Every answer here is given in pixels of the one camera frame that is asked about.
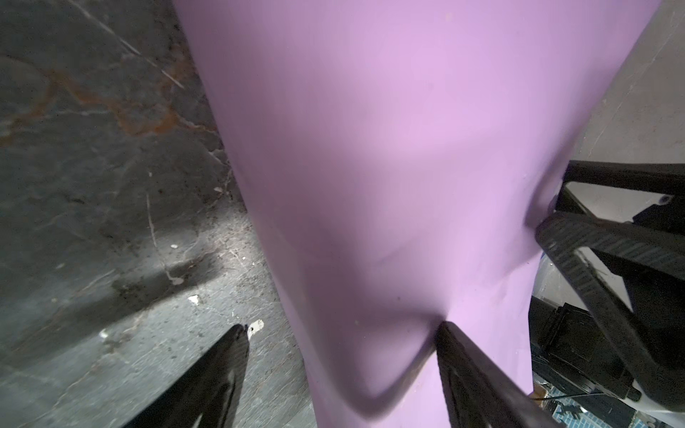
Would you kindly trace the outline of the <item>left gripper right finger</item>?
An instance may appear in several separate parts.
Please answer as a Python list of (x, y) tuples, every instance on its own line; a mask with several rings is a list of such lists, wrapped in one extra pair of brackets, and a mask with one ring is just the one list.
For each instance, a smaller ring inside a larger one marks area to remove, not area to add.
[(455, 324), (449, 321), (440, 324), (435, 349), (452, 427), (561, 426), (534, 404)]

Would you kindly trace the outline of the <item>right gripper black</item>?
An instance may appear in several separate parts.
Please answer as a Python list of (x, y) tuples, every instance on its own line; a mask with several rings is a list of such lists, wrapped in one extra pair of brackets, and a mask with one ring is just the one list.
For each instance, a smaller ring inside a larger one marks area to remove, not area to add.
[(684, 410), (684, 213), (655, 204), (629, 222), (557, 212), (535, 239), (583, 309), (535, 301), (531, 341), (582, 385)]

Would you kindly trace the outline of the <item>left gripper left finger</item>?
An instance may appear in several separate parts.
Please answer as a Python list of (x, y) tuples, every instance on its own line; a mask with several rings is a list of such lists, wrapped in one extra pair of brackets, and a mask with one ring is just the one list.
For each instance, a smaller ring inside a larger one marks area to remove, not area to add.
[(247, 327), (234, 325), (127, 427), (231, 427), (249, 358)]

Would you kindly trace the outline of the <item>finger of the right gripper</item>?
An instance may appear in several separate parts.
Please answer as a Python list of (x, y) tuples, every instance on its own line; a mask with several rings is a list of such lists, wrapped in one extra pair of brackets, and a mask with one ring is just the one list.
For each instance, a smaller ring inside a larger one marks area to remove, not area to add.
[(591, 214), (567, 189), (568, 183), (601, 185), (633, 191), (672, 196), (665, 205), (676, 214), (684, 213), (684, 165), (587, 162), (571, 160), (555, 201), (555, 210)]

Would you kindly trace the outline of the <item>pink wrapping paper sheet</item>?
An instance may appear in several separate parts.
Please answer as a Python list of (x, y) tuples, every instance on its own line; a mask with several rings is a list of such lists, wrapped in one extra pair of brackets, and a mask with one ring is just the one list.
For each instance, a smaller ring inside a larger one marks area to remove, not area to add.
[(536, 226), (656, 1), (178, 1), (321, 427), (445, 427), (455, 323), (523, 392)]

